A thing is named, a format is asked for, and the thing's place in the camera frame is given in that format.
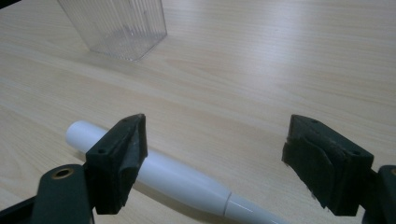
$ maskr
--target white cylindrical object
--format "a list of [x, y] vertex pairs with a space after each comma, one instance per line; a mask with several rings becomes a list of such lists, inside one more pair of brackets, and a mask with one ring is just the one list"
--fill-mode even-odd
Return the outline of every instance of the white cylindrical object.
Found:
[[[105, 134], [106, 130], [81, 120], [69, 127], [66, 142], [86, 153]], [[136, 180], [188, 206], [242, 223], [287, 223], [209, 176], [154, 150], [148, 151]]]

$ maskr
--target white marker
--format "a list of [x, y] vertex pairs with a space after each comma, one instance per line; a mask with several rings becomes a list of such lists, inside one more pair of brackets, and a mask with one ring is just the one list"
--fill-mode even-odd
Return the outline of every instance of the white marker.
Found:
[[[69, 127], [66, 142], [86, 153], [105, 133], [106, 130], [81, 120]], [[154, 150], [148, 151], [136, 180], [180, 203], [241, 223], [287, 223], [209, 176]]]

